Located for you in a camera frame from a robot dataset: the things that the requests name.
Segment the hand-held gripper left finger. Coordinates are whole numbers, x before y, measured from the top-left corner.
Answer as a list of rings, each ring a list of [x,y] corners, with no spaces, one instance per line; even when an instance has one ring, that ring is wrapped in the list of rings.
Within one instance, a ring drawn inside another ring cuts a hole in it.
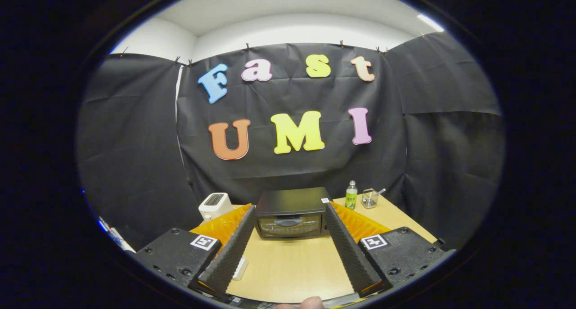
[[[169,229],[134,256],[171,284],[226,299],[255,222],[255,207],[243,205],[192,230]]]

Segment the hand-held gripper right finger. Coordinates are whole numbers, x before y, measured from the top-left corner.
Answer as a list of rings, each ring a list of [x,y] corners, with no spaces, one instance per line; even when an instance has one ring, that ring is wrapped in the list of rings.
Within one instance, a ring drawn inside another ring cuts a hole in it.
[[[348,280],[360,297],[404,288],[455,253],[409,227],[387,229],[335,202],[325,205],[325,215]]]

